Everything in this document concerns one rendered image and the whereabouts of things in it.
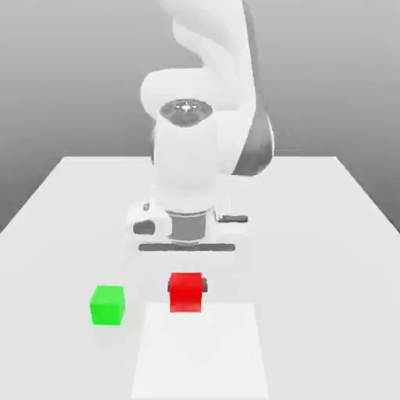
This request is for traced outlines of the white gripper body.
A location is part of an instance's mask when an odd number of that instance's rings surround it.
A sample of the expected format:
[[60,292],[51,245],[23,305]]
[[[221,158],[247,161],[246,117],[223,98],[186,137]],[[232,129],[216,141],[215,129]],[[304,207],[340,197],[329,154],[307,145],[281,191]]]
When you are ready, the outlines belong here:
[[141,239],[132,245],[132,263],[229,263],[243,248],[243,237],[223,235],[206,238],[195,244],[175,243],[171,240]]

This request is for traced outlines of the small red cube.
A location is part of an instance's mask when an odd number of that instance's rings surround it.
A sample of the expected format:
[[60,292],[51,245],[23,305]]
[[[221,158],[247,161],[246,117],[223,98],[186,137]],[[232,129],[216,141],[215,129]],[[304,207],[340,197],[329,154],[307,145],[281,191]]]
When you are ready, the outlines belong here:
[[172,273],[170,311],[200,313],[202,309],[202,274]]

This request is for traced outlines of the small green cube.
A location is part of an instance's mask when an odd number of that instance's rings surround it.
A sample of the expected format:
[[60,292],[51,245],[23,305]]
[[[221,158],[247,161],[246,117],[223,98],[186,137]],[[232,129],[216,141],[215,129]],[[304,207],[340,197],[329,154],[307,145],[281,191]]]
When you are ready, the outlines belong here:
[[89,306],[94,325],[119,326],[125,313],[124,287],[98,285]]

